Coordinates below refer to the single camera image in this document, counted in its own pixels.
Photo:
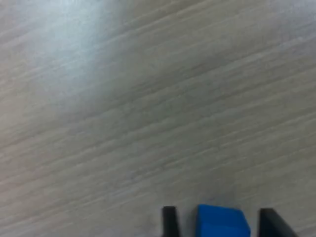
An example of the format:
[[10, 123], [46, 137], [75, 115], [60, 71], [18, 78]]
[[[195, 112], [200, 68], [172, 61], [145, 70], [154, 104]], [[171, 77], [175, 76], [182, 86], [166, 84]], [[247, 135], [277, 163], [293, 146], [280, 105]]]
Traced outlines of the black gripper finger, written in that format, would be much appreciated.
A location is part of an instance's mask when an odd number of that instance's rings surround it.
[[180, 236], [177, 208], [175, 206], [164, 206], [162, 208], [162, 236]]
[[258, 237], [298, 237], [298, 235], [273, 208], [261, 208]]

